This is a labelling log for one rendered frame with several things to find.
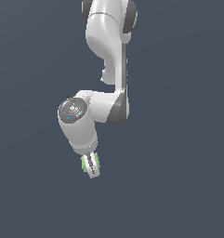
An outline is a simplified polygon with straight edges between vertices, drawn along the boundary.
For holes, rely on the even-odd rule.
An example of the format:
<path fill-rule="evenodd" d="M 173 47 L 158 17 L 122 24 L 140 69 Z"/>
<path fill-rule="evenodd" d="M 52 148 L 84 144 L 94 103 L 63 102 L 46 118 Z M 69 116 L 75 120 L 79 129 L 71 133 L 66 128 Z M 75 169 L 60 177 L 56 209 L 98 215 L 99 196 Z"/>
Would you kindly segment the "small green block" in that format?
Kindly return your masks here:
<path fill-rule="evenodd" d="M 98 167 L 100 168 L 99 155 L 98 155 L 97 152 L 95 152 L 94 154 L 95 154 L 95 159 L 96 159 L 97 165 L 98 165 Z M 82 170 L 83 170 L 84 172 L 87 172 L 84 156 L 81 157 L 81 162 L 82 162 Z"/>

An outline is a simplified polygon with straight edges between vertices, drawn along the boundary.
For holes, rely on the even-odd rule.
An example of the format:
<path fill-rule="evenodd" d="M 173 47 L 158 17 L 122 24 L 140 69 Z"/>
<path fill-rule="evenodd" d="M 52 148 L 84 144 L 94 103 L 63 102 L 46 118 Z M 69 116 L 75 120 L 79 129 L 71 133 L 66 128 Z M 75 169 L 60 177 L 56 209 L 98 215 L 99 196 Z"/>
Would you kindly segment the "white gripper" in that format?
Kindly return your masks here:
<path fill-rule="evenodd" d="M 93 152 L 98 146 L 98 136 L 95 127 L 68 127 L 67 139 L 73 150 L 85 156 L 86 171 L 89 177 L 99 176 L 99 157 Z"/>

